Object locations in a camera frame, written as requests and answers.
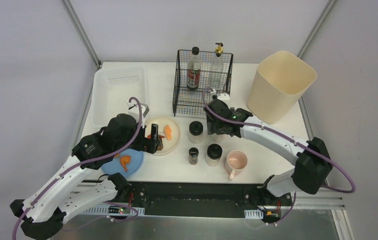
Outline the black lid seasoning shaker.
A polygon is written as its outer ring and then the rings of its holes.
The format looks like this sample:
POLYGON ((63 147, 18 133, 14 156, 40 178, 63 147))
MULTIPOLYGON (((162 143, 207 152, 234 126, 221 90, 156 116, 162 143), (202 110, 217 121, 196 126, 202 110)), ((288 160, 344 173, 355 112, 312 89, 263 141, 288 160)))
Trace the black lid seasoning shaker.
POLYGON ((189 141, 199 144, 203 139, 203 124, 200 121, 192 121, 189 124, 189 141))

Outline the black lid granule shaker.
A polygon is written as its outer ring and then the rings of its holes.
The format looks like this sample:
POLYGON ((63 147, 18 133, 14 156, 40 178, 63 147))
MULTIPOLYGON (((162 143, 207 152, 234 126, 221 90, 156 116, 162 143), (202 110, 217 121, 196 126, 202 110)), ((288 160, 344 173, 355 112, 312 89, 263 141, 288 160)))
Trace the black lid granule shaker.
POLYGON ((213 143, 207 147, 205 162, 211 167, 219 164, 223 149, 219 144, 213 143))

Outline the clear glass oil bottle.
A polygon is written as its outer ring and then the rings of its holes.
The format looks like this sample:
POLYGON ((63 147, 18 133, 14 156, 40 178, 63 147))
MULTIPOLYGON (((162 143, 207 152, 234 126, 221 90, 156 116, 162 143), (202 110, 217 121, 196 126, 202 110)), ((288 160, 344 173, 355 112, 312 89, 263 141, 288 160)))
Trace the clear glass oil bottle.
POLYGON ((222 54, 224 52, 224 45, 222 42, 217 42, 216 45, 217 46, 214 50, 214 57, 211 61, 210 75, 208 80, 209 87, 211 87, 212 89, 219 88, 221 75, 224 68, 224 59, 222 57, 222 54))

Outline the red label vinegar bottle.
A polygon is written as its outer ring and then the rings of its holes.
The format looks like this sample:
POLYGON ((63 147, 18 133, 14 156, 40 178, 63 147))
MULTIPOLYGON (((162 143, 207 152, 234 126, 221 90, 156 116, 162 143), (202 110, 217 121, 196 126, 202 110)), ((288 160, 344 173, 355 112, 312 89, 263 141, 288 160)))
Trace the red label vinegar bottle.
POLYGON ((187 64, 187 87, 190 90, 196 90, 199 87, 200 70, 202 66, 199 51, 197 46, 192 47, 191 56, 187 64))

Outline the black lid white shaker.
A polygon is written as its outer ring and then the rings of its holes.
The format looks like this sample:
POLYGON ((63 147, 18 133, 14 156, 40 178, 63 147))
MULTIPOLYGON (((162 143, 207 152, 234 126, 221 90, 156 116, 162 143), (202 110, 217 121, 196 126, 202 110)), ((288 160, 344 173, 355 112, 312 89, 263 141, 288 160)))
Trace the black lid white shaker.
POLYGON ((219 144, 220 142, 223 141, 225 135, 224 134, 211 134, 210 135, 210 140, 211 140, 211 143, 213 144, 219 144))

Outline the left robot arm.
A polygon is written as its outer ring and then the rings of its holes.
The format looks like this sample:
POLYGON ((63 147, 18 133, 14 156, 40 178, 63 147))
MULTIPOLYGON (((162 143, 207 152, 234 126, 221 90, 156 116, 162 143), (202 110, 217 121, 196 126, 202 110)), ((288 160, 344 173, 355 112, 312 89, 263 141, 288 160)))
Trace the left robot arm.
POLYGON ((143 116, 135 119, 121 113, 99 131, 82 137, 49 182, 29 198, 16 199, 10 204, 13 214, 18 217, 12 239, 16 239, 20 227, 29 238, 47 240, 84 210, 102 202, 126 200, 130 183, 120 173, 110 175, 100 184, 76 196, 69 194, 87 175, 111 162, 126 149, 155 153, 160 146, 158 125, 151 124, 148 137, 145 136, 145 129, 143 116))

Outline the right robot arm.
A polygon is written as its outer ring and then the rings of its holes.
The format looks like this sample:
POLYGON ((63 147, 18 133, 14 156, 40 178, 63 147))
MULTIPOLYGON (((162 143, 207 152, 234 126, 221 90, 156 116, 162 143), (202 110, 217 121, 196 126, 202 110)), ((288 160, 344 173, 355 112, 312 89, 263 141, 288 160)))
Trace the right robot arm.
POLYGON ((289 192, 303 191, 314 195, 323 186, 333 166, 324 142, 287 136, 263 123, 251 112, 231 110, 222 100, 214 98, 205 105, 209 134, 230 135, 258 143, 287 160, 293 169, 267 178, 259 189, 264 198, 274 199, 289 192))

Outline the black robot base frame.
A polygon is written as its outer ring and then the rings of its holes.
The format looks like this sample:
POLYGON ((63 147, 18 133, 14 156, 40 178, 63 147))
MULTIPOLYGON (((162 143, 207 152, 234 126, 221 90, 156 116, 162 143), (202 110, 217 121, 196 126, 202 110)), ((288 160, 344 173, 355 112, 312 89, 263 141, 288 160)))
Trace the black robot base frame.
POLYGON ((130 182, 112 199, 140 208, 140 215, 205 218, 256 218, 290 207, 290 193, 274 197, 263 193, 262 184, 130 182))

